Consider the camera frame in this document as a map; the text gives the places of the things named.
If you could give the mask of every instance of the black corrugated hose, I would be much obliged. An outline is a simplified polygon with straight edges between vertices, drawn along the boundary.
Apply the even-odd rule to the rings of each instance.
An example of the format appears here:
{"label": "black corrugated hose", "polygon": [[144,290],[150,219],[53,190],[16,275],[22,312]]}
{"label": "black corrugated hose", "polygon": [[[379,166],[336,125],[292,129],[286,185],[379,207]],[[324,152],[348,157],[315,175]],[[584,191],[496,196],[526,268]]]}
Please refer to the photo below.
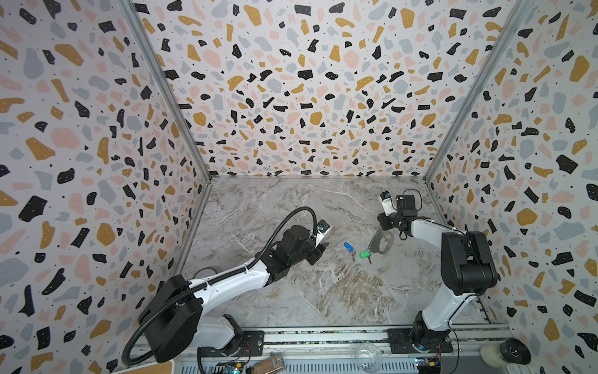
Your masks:
{"label": "black corrugated hose", "polygon": [[121,356],[121,361],[123,362],[124,365],[126,366],[131,366],[131,365],[137,365],[145,360],[147,360],[148,358],[152,357],[154,355],[154,353],[152,351],[149,351],[147,353],[142,354],[139,357],[135,357],[135,358],[131,358],[131,350],[133,349],[133,347],[135,346],[135,343],[137,342],[137,340],[143,335],[145,329],[148,328],[148,326],[162,313],[164,313],[164,311],[166,311],[167,309],[169,309],[170,307],[172,307],[174,304],[178,303],[180,300],[189,297],[191,295],[193,295],[194,293],[206,288],[209,285],[214,285],[220,281],[223,281],[227,278],[230,278],[231,276],[235,276],[237,274],[241,274],[246,272],[247,270],[251,269],[255,264],[258,263],[258,261],[261,259],[262,255],[264,254],[264,252],[266,251],[266,249],[268,247],[270,247],[270,244],[272,243],[272,241],[274,240],[274,238],[276,237],[276,235],[278,235],[278,233],[280,232],[280,230],[282,230],[282,227],[297,213],[301,212],[301,211],[308,211],[311,213],[312,218],[313,218],[313,235],[316,234],[317,232],[317,225],[318,225],[318,221],[316,219],[316,213],[313,211],[313,209],[309,208],[308,206],[302,206],[300,208],[297,208],[295,210],[293,210],[292,212],[290,212],[284,220],[282,220],[282,222],[280,222],[280,225],[278,225],[278,227],[276,228],[276,230],[274,230],[274,232],[272,233],[272,235],[270,236],[270,239],[268,239],[268,243],[266,243],[266,245],[264,246],[264,248],[258,253],[257,256],[255,256],[255,258],[253,259],[253,261],[251,261],[249,263],[249,265],[247,265],[247,267],[240,267],[238,269],[229,271],[226,274],[222,274],[214,279],[210,279],[208,282],[204,282],[200,285],[197,285],[193,288],[190,288],[186,291],[183,291],[179,294],[177,294],[175,297],[169,299],[164,305],[162,305],[161,307],[158,308],[158,310],[156,310],[155,312],[153,312],[152,314],[150,314],[149,316],[145,317],[145,319],[141,322],[141,324],[139,325],[139,327],[137,328],[137,330],[135,330],[135,332],[133,333],[133,335],[131,335],[131,338],[129,339],[129,341],[125,344],[124,348],[123,348],[123,354]]}

